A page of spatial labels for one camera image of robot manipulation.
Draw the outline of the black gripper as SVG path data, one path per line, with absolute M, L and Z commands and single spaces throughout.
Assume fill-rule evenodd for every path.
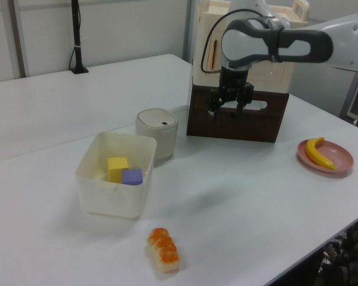
M 232 114 L 232 118 L 238 119 L 242 116 L 242 111 L 247 104 L 252 102 L 254 94 L 254 86 L 252 84 L 246 84 L 249 70 L 236 70 L 226 67 L 222 67 L 219 77 L 219 87 L 211 88 L 208 91 L 208 113 L 212 117 L 212 121 L 217 119 L 219 109 L 227 102 L 228 90 L 232 90 L 237 101 L 235 112 Z

